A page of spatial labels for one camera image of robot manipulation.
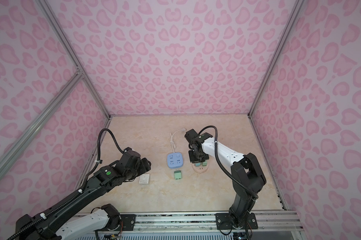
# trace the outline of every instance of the heart pattern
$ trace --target heart pattern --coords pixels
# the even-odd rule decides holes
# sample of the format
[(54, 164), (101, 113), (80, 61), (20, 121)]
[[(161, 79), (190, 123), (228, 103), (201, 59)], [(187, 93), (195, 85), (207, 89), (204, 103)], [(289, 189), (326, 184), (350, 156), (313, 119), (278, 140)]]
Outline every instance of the heart pattern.
[(308, 239), (361, 239), (361, 1), (308, 1), (253, 119)]
[(118, 115), (248, 113), (294, 5), (49, 3), (107, 109)]
[(0, 1), (0, 157), (76, 71), (33, 1)]
[(105, 120), (79, 82), (0, 181), (0, 239), (24, 214), (34, 216), (74, 190)]

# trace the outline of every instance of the power strip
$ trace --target power strip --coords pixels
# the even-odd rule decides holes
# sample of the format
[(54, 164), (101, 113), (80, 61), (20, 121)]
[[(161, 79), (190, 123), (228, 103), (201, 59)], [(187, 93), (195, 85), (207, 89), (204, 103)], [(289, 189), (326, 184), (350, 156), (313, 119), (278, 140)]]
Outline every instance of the power strip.
[(167, 155), (167, 166), (171, 169), (183, 166), (183, 156), (180, 152), (173, 152)]

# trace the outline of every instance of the white power cord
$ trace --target white power cord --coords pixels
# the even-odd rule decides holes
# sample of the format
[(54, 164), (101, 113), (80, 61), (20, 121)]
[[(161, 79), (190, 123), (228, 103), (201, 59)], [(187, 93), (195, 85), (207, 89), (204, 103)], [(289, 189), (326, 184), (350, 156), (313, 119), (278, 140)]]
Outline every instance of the white power cord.
[(174, 137), (174, 134), (175, 134), (176, 132), (179, 132), (179, 131), (185, 132), (185, 131), (186, 131), (186, 128), (182, 127), (181, 129), (175, 131), (173, 134), (171, 134), (171, 132), (170, 132), (170, 144), (171, 144), (171, 147), (172, 147), (172, 152), (175, 152), (175, 148), (176, 148), (176, 147), (175, 147), (175, 143), (174, 143), (174, 141), (172, 140), (172, 138)]

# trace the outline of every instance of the white cable tie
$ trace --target white cable tie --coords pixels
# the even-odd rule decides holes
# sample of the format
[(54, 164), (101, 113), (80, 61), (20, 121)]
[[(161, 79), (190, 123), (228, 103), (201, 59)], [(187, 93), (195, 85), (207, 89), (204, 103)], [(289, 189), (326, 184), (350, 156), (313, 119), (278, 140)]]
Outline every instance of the white cable tie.
[(45, 214), (45, 213), (43, 213), (43, 212), (40, 214), (40, 216), (41, 216), (44, 220), (46, 220), (46, 219), (47, 219), (46, 214)]

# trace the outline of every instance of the beige tabletop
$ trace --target beige tabletop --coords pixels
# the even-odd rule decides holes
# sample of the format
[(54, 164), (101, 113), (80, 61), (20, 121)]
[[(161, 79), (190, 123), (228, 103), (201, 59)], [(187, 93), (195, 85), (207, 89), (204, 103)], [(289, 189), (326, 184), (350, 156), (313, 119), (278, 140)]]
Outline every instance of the beige tabletop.
[[(253, 209), (281, 209), (273, 181), (267, 170), (257, 140), (246, 115), (184, 115), (184, 116), (128, 116), (114, 117), (109, 129), (122, 149), (131, 147), (151, 161), (150, 182), (123, 183), (87, 205), (81, 212), (113, 204), (120, 212), (182, 212), (227, 211), (234, 202), (232, 181), (219, 168), (214, 157), (208, 160), (205, 173), (196, 173), (188, 156), (185, 132), (173, 137), (176, 152), (181, 152), (184, 164), (179, 169), (167, 166), (167, 155), (172, 152), (170, 133), (186, 128), (199, 132), (207, 125), (218, 128), (218, 141), (244, 154), (253, 153), (259, 160), (267, 184), (259, 193)], [(207, 129), (214, 136), (214, 129)], [(119, 160), (121, 153), (107, 133), (101, 145), (101, 166)], [(182, 171), (182, 179), (174, 179), (174, 171)]]

